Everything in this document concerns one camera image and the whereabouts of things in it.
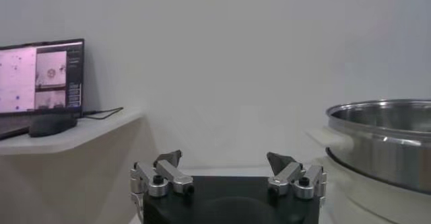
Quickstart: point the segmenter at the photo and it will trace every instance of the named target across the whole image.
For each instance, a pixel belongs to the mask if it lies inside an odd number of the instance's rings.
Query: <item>white shelf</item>
[[[127,109],[105,120],[80,119],[75,128],[49,137],[31,138],[28,135],[0,141],[0,155],[58,153],[73,149],[144,115],[143,110]]]

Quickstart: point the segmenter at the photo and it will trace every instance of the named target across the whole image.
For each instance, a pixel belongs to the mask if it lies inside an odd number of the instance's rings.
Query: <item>computer mouse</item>
[[[70,114],[49,114],[32,120],[28,134],[31,137],[47,137],[75,127],[77,119]]]

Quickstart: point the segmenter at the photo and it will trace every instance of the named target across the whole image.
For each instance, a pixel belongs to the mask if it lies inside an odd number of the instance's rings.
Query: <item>pot rim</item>
[[[330,121],[334,121],[337,124],[343,126],[350,126],[352,128],[367,130],[372,133],[380,133],[383,135],[407,135],[412,137],[428,137],[431,138],[431,132],[427,131],[416,131],[416,130],[403,130],[397,128],[387,128],[382,126],[373,126],[369,124],[361,124],[358,122],[352,122],[348,120],[344,120],[342,118],[337,118],[333,116],[334,113],[340,110],[349,110],[359,107],[367,107],[367,106],[396,106],[396,105],[406,105],[406,104],[430,104],[431,99],[393,99],[393,100],[369,100],[363,102],[351,102],[348,104],[339,104],[336,106],[332,106],[327,109],[326,115],[329,117]]]

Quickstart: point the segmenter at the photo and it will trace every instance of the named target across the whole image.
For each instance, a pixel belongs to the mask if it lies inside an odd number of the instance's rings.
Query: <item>cable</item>
[[[91,110],[91,111],[87,111],[87,112],[82,112],[82,116],[83,116],[83,118],[88,118],[88,119],[104,120],[104,119],[107,119],[108,117],[112,116],[113,114],[120,112],[123,109],[124,109],[124,107],[118,107],[118,108],[111,109],[111,110]],[[102,116],[102,117],[92,116],[95,114],[107,113],[107,112],[111,112],[111,113],[107,114],[106,116]]]

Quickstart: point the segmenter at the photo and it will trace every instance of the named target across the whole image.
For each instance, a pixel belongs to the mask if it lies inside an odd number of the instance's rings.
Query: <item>laptop screen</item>
[[[0,48],[0,114],[80,112],[84,40]]]

